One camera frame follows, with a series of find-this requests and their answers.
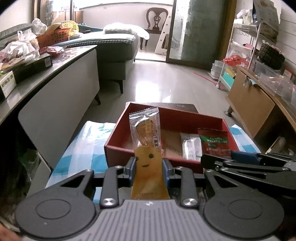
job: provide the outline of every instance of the orange basket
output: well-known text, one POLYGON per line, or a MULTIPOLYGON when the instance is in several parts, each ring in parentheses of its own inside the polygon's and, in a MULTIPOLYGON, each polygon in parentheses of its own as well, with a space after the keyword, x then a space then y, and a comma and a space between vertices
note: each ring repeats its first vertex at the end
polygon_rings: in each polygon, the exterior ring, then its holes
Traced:
POLYGON ((37 37, 39 48, 51 46, 69 40, 70 28, 55 30, 37 37))

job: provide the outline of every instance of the sliding glass door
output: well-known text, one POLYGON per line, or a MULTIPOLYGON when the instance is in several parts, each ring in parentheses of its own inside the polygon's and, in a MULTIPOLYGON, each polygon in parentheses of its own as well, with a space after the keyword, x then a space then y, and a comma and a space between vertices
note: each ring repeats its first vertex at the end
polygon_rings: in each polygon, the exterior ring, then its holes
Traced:
POLYGON ((166 62, 210 69, 228 0, 174 0, 166 62))

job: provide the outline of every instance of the gray sofa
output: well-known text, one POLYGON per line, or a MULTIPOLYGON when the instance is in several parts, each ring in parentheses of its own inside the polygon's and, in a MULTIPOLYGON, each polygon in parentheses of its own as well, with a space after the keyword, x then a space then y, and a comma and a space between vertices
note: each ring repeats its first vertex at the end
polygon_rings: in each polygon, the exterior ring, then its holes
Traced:
POLYGON ((91 30, 79 39, 54 46, 65 48, 97 45, 97 64, 100 80, 116 81, 123 93, 123 81, 127 78, 138 52, 139 37, 131 34, 103 34, 102 29, 79 26, 79 31, 91 30))

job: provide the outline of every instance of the blue and white cloth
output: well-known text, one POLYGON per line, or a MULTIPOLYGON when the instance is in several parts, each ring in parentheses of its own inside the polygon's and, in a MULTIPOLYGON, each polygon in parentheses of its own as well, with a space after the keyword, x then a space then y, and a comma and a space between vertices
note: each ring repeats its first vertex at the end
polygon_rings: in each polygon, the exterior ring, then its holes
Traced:
MULTIPOLYGON (((93 169, 95 173, 105 172, 108 166, 104 153, 104 144, 114 127, 114 123, 87 121, 58 162, 46 187, 52 186, 85 169, 93 169)), ((251 138, 239 126, 233 125, 229 129, 240 151, 260 152, 251 138)), ((99 202, 101 191, 102 188, 96 188, 93 202, 99 202)))
POLYGON ((238 125, 233 125, 229 127, 229 130, 237 144, 237 147, 239 148, 239 151, 249 153, 261 153, 252 139, 238 125))

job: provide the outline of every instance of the woven basket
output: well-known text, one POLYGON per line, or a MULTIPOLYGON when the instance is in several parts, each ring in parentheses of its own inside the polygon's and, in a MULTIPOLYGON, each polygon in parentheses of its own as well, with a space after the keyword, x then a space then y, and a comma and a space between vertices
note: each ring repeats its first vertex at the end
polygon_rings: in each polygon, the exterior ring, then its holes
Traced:
POLYGON ((69 36, 72 36, 75 33, 75 31, 79 32, 78 24, 72 20, 63 21, 61 22, 61 24, 64 28, 70 28, 69 36))
POLYGON ((43 34, 37 37, 39 48, 52 46, 57 43, 61 43, 69 40, 69 28, 55 30, 48 34, 43 34))

